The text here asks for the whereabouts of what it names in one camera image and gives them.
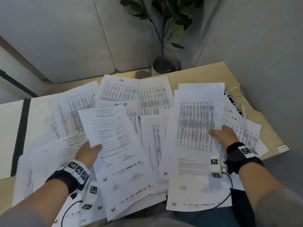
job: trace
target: person's left hand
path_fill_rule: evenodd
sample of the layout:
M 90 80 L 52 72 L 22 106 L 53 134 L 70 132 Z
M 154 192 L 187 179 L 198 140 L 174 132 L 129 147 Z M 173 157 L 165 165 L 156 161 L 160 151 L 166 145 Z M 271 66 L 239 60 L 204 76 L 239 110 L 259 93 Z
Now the person's left hand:
M 101 149 L 102 149 L 101 144 L 91 148 L 89 141 L 87 141 L 79 148 L 74 159 L 83 163 L 87 168 L 90 168 L 96 161 L 98 153 L 100 152 Z

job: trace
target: forearm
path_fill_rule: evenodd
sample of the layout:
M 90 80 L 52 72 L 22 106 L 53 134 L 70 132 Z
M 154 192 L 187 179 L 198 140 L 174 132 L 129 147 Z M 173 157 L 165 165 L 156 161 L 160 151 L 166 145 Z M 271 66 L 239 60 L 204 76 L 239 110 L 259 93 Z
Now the forearm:
M 259 199 L 267 193 L 285 188 L 265 167 L 257 163 L 242 166 L 239 176 L 253 210 Z
M 67 197 L 68 188 L 66 184 L 58 179 L 52 179 L 17 206 L 32 209 L 40 215 L 46 227 L 51 227 Z

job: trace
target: gray shirt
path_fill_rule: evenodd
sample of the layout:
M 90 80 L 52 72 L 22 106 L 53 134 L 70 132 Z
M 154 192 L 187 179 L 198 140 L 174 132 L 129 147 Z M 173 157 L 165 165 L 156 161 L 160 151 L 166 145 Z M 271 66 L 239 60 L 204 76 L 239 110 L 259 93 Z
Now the gray shirt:
M 303 200 L 289 189 L 269 192 L 256 205 L 255 218 L 261 227 L 302 227 Z M 1 227 L 45 227 L 38 214 L 26 207 L 15 206 L 0 216 Z M 171 218 L 150 217 L 114 221 L 107 227 L 189 227 L 191 225 Z

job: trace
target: person's right hand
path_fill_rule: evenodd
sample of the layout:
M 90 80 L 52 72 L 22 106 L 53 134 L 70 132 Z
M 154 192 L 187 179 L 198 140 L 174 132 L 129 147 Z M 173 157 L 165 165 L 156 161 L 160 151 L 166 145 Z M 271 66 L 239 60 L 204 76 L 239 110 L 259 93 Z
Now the person's right hand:
M 209 129 L 208 132 L 220 143 L 224 154 L 227 154 L 226 149 L 230 145 L 239 141 L 234 131 L 225 125 L 222 126 L 222 130 Z

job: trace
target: gray sleeve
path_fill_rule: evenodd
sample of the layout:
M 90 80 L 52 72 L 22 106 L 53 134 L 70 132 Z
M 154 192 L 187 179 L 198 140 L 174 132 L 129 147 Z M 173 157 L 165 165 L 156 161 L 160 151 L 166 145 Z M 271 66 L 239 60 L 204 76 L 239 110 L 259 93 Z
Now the gray sleeve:
M 0 216 L 1 227 L 45 227 L 38 214 L 28 207 L 14 206 Z
M 255 217 L 257 226 L 301 227 L 303 200 L 289 189 L 276 189 L 258 201 Z

